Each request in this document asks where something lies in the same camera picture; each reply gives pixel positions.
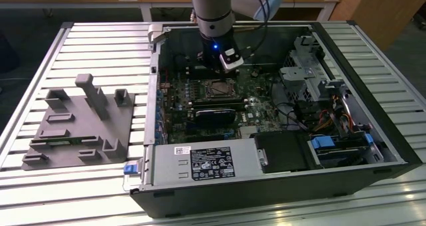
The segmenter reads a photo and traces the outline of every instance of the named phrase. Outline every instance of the power supply label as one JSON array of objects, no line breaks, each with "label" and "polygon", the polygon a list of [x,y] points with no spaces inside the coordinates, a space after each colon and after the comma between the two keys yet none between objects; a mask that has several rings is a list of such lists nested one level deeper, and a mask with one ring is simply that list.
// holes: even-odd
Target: power supply label
[{"label": "power supply label", "polygon": [[194,180],[236,177],[232,148],[191,150],[191,173]]}]

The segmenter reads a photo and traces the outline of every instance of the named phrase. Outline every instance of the floor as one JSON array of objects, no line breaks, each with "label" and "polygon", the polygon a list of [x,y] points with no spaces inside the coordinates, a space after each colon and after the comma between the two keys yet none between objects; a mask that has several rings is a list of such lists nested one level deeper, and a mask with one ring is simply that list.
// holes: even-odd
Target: floor
[{"label": "floor", "polygon": [[[190,13],[189,9],[153,10],[154,21],[187,20]],[[0,93],[0,132],[7,125],[65,21],[142,21],[142,16],[138,9],[58,9],[54,10],[51,18],[45,17],[41,9],[0,9],[0,32],[9,38],[22,60],[18,69],[0,74],[3,89]],[[386,51],[386,55],[426,97],[425,49],[426,31],[418,30],[413,24],[409,24],[394,45]]]}]

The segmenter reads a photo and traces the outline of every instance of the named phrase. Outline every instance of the table leg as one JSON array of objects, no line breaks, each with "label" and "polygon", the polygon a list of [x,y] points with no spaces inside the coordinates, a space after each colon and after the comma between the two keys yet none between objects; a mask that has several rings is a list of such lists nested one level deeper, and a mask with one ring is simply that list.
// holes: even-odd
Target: table leg
[{"label": "table leg", "polygon": [[53,13],[53,8],[43,8],[43,14],[47,18],[51,18],[54,16],[54,13]]},{"label": "table leg", "polygon": [[328,21],[330,19],[336,4],[337,4],[336,2],[326,3],[325,7],[321,9],[321,12],[317,18],[318,21]]},{"label": "table leg", "polygon": [[141,12],[142,12],[143,20],[145,21],[153,21],[151,3],[142,3],[141,4]]}]

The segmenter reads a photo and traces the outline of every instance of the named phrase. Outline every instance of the wooden cabinet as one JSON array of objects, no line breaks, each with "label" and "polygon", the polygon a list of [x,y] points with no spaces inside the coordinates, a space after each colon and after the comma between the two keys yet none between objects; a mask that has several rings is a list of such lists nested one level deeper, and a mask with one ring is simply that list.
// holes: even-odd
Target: wooden cabinet
[{"label": "wooden cabinet", "polygon": [[426,0],[342,0],[330,20],[354,20],[381,50],[394,42]]}]

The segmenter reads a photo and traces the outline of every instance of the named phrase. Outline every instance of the slotted metal table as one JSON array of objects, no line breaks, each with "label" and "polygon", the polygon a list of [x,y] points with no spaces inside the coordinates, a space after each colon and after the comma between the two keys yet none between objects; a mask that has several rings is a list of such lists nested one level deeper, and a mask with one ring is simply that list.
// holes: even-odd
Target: slotted metal table
[{"label": "slotted metal table", "polygon": [[[123,189],[123,165],[23,171],[22,159],[43,119],[50,89],[95,76],[106,94],[137,94],[129,160],[143,156],[151,52],[149,22],[75,23],[61,29],[0,137],[0,225],[422,225],[426,224],[426,166],[384,180],[354,195],[177,219],[147,216]],[[378,102],[418,156],[426,161],[426,101],[361,29],[324,22]],[[330,60],[329,67],[340,78]]]}]

